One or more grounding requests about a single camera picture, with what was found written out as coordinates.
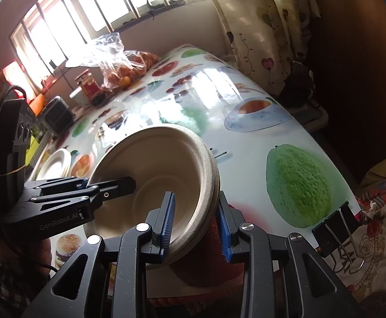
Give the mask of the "left hand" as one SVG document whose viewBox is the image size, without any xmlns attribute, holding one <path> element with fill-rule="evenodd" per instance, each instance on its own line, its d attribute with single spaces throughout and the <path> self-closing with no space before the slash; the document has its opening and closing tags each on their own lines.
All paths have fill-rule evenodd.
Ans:
<svg viewBox="0 0 386 318">
<path fill-rule="evenodd" d="M 39 271 L 43 276 L 50 274 L 47 266 L 51 265 L 51 241 L 23 242 L 21 246 L 0 240 L 0 262 L 18 273 L 27 270 Z"/>
</svg>

